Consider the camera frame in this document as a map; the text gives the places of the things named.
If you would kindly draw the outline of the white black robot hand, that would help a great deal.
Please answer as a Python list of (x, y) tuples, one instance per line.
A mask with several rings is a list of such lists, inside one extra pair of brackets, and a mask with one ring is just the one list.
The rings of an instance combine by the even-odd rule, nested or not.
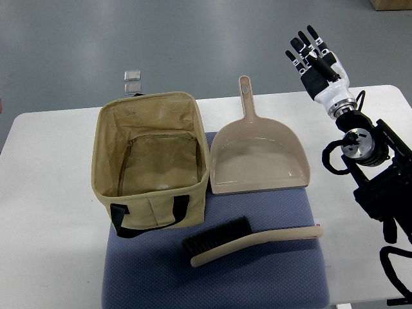
[(357, 99), (349, 91), (348, 74), (313, 26), (308, 25), (306, 32), (299, 31), (290, 45), (293, 50), (287, 50), (286, 56), (299, 72), (307, 94), (324, 107), (330, 118), (357, 109)]

